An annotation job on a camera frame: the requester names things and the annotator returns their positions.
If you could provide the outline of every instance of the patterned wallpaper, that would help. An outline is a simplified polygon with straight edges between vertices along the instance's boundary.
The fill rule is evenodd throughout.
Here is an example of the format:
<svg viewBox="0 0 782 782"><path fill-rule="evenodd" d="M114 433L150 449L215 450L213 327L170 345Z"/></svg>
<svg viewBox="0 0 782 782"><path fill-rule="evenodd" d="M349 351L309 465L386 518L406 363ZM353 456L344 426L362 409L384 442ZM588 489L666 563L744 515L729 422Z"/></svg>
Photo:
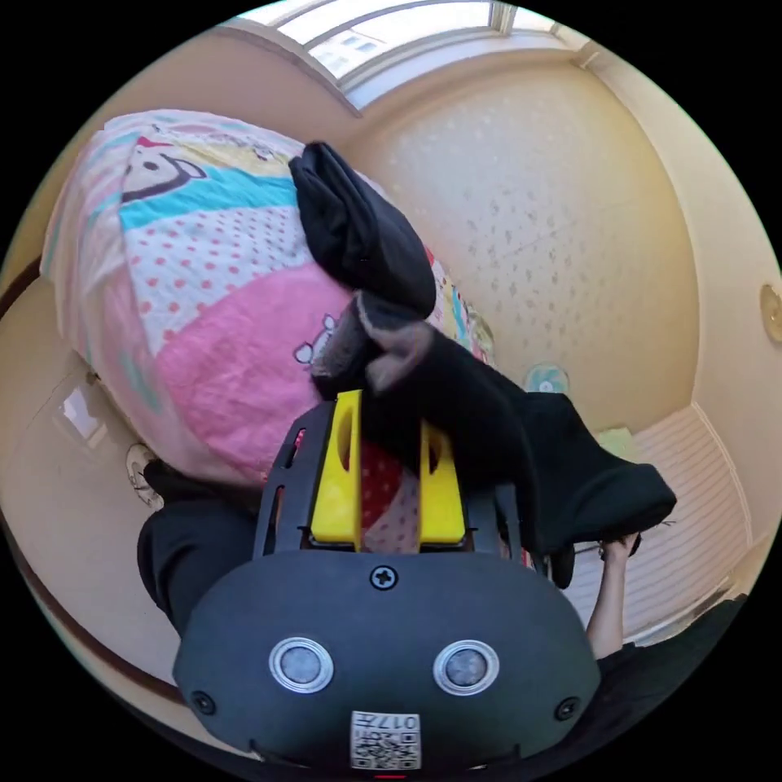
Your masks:
<svg viewBox="0 0 782 782"><path fill-rule="evenodd" d="M644 132L591 74L477 78L345 154L484 314L511 378L560 363L595 429L639 431L689 404L698 300L683 215Z"/></svg>

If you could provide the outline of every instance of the hand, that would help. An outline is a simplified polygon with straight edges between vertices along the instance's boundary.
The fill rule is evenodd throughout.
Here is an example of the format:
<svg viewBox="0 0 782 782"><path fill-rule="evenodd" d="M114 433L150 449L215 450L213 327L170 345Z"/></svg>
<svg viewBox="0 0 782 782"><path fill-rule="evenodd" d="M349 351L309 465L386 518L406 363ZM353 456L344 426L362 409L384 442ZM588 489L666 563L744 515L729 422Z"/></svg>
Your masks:
<svg viewBox="0 0 782 782"><path fill-rule="evenodd" d="M619 540L612 541L611 543L603 543L602 548L604 551L605 564L613 566L626 565L627 558L633 550L636 538L638 538L637 532L620 538Z"/></svg>

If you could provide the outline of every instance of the qr code label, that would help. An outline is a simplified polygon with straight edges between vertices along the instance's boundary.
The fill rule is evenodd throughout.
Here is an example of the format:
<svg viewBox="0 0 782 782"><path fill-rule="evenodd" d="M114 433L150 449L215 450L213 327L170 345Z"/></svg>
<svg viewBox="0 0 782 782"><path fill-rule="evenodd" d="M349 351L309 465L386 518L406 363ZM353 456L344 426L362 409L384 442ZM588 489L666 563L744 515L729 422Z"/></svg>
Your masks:
<svg viewBox="0 0 782 782"><path fill-rule="evenodd" d="M350 765L364 771L421 768L418 714L354 711L350 720Z"/></svg>

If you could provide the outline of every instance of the blue stripe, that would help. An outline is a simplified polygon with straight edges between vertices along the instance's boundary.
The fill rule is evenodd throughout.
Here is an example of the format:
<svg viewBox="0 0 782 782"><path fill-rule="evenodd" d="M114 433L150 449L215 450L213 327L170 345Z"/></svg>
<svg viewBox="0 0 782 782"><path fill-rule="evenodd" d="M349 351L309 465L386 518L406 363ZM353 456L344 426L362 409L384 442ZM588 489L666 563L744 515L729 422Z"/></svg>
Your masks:
<svg viewBox="0 0 782 782"><path fill-rule="evenodd" d="M144 400L150 410L158 412L160 410L160 402L158 401L155 392L147 385L144 379L143 373L135 365L133 359L125 354L120 354L120 363L122 369L125 371L125 377L130 382L131 387L137 395Z"/></svg>
<svg viewBox="0 0 782 782"><path fill-rule="evenodd" d="M239 169L205 166L206 179L191 179L169 193L130 201L120 207L124 231L202 209L262 209L296 206L296 188L287 177L256 177Z"/></svg>
<svg viewBox="0 0 782 782"><path fill-rule="evenodd" d="M43 263L41 264L41 274L44 277L49 276L49 268L51 267L51 259L55 255L55 247L59 241L59 229L63 224L63 215L59 216L59 220L55 225L55 229L51 232L51 238L49 239L49 247L46 249L46 255L44 256Z"/></svg>

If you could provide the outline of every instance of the wall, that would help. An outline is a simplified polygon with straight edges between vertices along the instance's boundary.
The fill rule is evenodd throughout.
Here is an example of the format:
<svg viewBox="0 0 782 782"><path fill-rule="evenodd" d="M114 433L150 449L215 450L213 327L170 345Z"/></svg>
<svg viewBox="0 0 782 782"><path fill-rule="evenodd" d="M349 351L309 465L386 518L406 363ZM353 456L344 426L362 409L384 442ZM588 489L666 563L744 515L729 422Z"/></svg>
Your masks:
<svg viewBox="0 0 782 782"><path fill-rule="evenodd" d="M614 55L591 69L643 126L682 206L701 300L693 399L735 464L757 541L782 514L782 347L758 306L764 283L782 290L779 262L740 182L687 113Z"/></svg>
<svg viewBox="0 0 782 782"><path fill-rule="evenodd" d="M81 147L114 117L155 108L212 112L303 142L343 145L356 112L300 65L255 43L209 31L153 63L119 90L63 150L24 214L0 272L0 292L41 253L46 224Z"/></svg>
<svg viewBox="0 0 782 782"><path fill-rule="evenodd" d="M437 87L363 130L349 157L485 315L503 371L521 381L535 362L562 363L593 428L639 431L688 405L692 251L633 116L570 64Z"/></svg>

